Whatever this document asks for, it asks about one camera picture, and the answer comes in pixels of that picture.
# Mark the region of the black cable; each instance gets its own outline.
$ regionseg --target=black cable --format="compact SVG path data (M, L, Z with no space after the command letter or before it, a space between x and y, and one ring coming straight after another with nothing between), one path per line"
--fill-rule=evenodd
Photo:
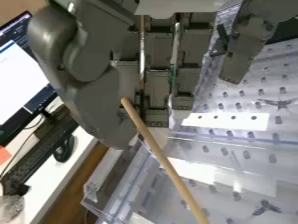
M43 116L41 116L40 120L37 121L37 123L33 124L31 127L25 127L24 130L35 128L41 123L41 121L43 121Z
M7 171L7 169L8 169L9 165L11 165L11 163L12 163L12 161L15 160L17 154L20 153L20 151L21 151L21 149L23 149L25 143L28 142L28 140L29 140L29 138L32 137L33 134L35 134L35 132L32 132L32 133L29 134L29 136L27 137L25 141L23 142L20 148L17 149L16 154L13 155L13 157L12 157L12 159L11 159L11 161L9 161L9 163L7 164L4 170L3 170L3 172L1 172L1 174L0 174L0 180L3 179L3 175L5 174L5 171Z

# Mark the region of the wooden stick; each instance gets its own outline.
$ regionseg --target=wooden stick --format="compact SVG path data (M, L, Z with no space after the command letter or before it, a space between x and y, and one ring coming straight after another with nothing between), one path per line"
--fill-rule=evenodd
M161 150L161 148L160 148L160 146L158 146L158 144L157 144L157 142L156 142L156 140L154 140L154 138L153 138L153 136L152 136L152 134L150 134L150 132L149 132L140 116L139 116L139 114L137 114L137 111L135 110L135 108L133 108L133 106L132 106L127 97L124 97L121 99L121 104L123 104L123 106L124 106L124 108L128 112L128 115L129 115L135 125L137 126L139 132L143 134L143 136L144 136L144 138L145 138L145 140L146 140L146 142L148 142L148 144L152 148L152 152L154 153L156 158L157 158L158 162L161 163L170 179L174 183L174 186L176 186L180 194L184 197L184 200L186 201L186 203L190 207L190 210L194 214L194 217L196 217L198 223L200 224L208 224L209 221L208 221L208 218L205 216L205 213L204 213L201 207L197 205L197 202L196 202L196 200L194 200L194 198L193 198L193 196L189 192L189 189L185 186L184 181L181 180L181 178L180 178L180 176L178 176L178 174L174 170L174 167L172 166L172 164L170 164L170 162L169 162L169 160L168 160L168 158L166 158L166 156L165 156L165 154L164 154L164 152L162 152L162 150Z

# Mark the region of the clear plastic sheet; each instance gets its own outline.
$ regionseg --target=clear plastic sheet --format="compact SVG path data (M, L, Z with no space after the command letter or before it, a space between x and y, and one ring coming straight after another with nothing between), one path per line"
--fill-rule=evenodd
M217 13L228 32L238 7ZM210 224L297 224L298 40L264 48L240 85L218 79L222 59L205 55L193 113L176 121L164 152ZM95 210L99 224L196 223L146 145Z

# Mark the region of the white table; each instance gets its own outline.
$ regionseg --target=white table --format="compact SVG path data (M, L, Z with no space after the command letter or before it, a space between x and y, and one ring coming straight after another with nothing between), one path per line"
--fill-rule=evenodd
M56 99L48 108L52 108L53 110L59 105L61 105L61 101L60 99ZM35 124L39 119L40 117L32 121L32 124ZM7 149L12 155L17 151L20 145L33 130L35 129L24 130L7 146ZM96 138L91 136L81 127L76 129L73 136L76 137L76 144L69 160L65 163L60 163L55 160L53 156L51 156L36 173L28 179L25 184L31 186L31 189L24 196L25 206L21 214L13 220L13 224L33 224L40 222L73 174L76 173L77 168L97 143ZM13 166L36 142L37 139L32 136L9 167ZM7 163L8 161L0 166L0 171L3 171Z

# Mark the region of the computer monitor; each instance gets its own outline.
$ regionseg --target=computer monitor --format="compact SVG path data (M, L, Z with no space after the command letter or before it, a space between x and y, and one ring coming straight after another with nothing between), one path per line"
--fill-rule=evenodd
M0 27L0 145L5 146L56 98L27 42L32 15Z

